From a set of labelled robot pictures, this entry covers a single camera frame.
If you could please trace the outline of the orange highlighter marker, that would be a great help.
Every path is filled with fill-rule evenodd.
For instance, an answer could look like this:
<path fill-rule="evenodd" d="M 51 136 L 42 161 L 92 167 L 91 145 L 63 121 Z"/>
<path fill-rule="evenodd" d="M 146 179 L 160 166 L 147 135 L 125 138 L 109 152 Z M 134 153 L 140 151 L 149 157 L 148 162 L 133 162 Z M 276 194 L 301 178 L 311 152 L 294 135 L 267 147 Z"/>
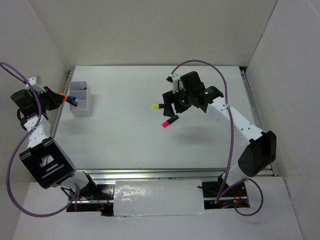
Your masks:
<path fill-rule="evenodd" d="M 70 98 L 68 98 L 68 95 L 64 93 L 60 93 L 64 99 L 65 102 L 69 103 L 71 106 L 77 107 L 78 103 L 76 101 L 72 101 Z"/>

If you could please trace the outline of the small blue spray bottle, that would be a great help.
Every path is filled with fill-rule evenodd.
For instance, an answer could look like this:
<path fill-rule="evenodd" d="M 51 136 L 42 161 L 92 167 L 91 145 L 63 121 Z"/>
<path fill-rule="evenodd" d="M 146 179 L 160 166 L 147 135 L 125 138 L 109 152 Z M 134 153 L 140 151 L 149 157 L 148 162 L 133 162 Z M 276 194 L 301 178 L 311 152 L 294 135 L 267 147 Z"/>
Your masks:
<path fill-rule="evenodd" d="M 71 96 L 69 95 L 68 98 L 70 98 L 72 101 L 79 101 L 80 99 L 75 97 L 75 96 Z"/>

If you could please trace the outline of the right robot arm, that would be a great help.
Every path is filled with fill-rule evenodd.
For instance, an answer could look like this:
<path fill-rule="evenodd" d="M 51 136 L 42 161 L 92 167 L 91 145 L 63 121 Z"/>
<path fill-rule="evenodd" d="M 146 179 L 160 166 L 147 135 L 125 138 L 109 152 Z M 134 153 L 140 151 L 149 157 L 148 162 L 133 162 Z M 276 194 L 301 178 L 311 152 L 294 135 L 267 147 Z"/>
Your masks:
<path fill-rule="evenodd" d="M 164 116 L 173 117 L 190 107 L 199 108 L 232 132 L 233 142 L 238 143 L 239 149 L 242 150 L 229 172 L 220 176 L 220 194 L 230 196 L 236 189 L 235 183 L 256 176 L 275 161 L 276 135 L 271 130 L 265 132 L 252 124 L 233 106 L 226 103 L 223 93 L 216 87 L 205 87 L 196 71 L 182 76 L 170 74 L 167 81 L 172 84 L 172 90 L 162 95 Z"/>

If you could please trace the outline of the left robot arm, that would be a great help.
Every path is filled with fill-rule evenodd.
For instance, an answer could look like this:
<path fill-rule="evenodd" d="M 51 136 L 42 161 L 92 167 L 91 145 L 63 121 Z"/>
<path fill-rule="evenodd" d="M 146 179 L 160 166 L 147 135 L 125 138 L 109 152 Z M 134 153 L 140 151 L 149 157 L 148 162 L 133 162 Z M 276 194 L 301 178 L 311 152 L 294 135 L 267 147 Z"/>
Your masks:
<path fill-rule="evenodd" d="M 59 108 L 63 102 L 77 107 L 75 97 L 57 94 L 47 86 L 38 88 L 36 94 L 31 89 L 22 89 L 10 97 L 18 107 L 21 127 L 30 134 L 26 150 L 19 154 L 21 162 L 44 189 L 62 187 L 75 192 L 79 187 L 80 198 L 94 199 L 99 187 L 89 174 L 76 170 L 50 134 L 47 112 Z"/>

